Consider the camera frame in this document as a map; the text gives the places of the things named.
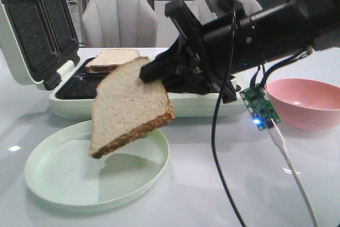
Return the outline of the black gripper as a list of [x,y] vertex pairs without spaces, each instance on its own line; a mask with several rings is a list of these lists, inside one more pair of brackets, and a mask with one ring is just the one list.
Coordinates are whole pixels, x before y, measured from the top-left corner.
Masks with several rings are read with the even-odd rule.
[[233,11],[201,24],[184,0],[173,0],[166,4],[165,16],[172,20],[179,36],[167,51],[141,67],[141,80],[161,79],[170,93],[218,93],[219,103],[235,101],[230,76],[237,72],[238,31],[251,15],[238,19]]

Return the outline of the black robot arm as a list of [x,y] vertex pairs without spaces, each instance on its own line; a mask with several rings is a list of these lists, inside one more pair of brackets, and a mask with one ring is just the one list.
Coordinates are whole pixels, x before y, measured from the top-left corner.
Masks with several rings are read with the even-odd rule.
[[144,82],[161,79],[174,93],[216,92],[229,103],[236,100],[232,74],[339,46],[339,0],[285,0],[253,14],[246,14],[238,0],[205,2],[217,15],[206,24],[184,0],[166,4],[165,15],[179,36],[141,69]]

